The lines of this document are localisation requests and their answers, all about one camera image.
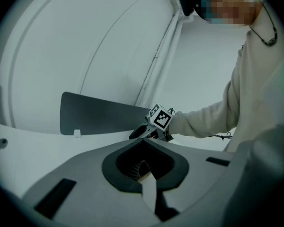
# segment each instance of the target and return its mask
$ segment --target white wall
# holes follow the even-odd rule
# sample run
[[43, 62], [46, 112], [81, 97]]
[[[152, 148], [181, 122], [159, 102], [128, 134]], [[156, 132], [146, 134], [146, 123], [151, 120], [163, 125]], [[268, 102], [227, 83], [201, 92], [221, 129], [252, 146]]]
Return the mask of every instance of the white wall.
[[133, 105], [173, 13], [170, 0], [34, 0], [0, 59], [0, 122], [60, 133], [65, 91]]
[[[157, 101], [165, 108], [173, 107], [184, 113], [221, 101], [248, 30], [246, 26], [211, 25], [199, 16], [192, 23], [184, 24]], [[181, 135], [174, 138], [184, 146], [213, 150], [223, 150], [229, 141]]]

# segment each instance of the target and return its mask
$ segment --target screw hole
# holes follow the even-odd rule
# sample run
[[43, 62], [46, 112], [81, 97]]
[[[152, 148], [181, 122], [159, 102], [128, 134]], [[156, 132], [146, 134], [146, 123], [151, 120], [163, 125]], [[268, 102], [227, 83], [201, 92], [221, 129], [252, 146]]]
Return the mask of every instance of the screw hole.
[[0, 149], [4, 149], [8, 145], [8, 140], [5, 138], [0, 139]]

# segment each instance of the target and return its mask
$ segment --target black rectangular slot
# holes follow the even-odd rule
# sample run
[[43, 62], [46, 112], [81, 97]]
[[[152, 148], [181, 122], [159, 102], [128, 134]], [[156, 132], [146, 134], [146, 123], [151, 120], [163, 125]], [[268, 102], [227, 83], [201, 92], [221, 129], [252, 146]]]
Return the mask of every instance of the black rectangular slot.
[[206, 159], [206, 161], [218, 164], [218, 165], [222, 165], [222, 166], [228, 166], [230, 161], [227, 160], [222, 160], [222, 159], [218, 159], [218, 158], [214, 158], [214, 157], [208, 157]]
[[47, 218], [52, 218], [76, 182], [63, 178], [36, 206], [35, 210]]

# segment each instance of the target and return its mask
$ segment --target white sleeve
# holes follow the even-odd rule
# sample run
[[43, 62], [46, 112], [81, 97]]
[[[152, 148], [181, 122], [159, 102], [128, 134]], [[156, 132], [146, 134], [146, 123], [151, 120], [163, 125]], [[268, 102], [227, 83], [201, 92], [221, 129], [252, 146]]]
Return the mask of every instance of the white sleeve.
[[236, 67], [231, 80], [226, 85], [223, 100], [199, 111], [177, 112], [169, 124], [170, 134], [208, 137], [217, 133], [226, 133], [238, 124], [240, 114], [240, 60], [239, 50]]

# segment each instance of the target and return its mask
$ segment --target white sweater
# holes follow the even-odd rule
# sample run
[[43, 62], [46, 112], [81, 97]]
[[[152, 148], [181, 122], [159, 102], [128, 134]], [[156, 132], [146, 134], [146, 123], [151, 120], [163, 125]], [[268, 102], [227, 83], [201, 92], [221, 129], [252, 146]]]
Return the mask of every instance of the white sweater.
[[[268, 47], [253, 31], [248, 31], [222, 101], [195, 112], [177, 112], [169, 125], [170, 134], [204, 138], [237, 127], [227, 149], [235, 152], [241, 142], [253, 140], [275, 127], [276, 122], [263, 100], [263, 88], [284, 60], [284, 28], [269, 4], [264, 6], [276, 27], [277, 43]], [[267, 42], [274, 38], [264, 8], [250, 27]]]

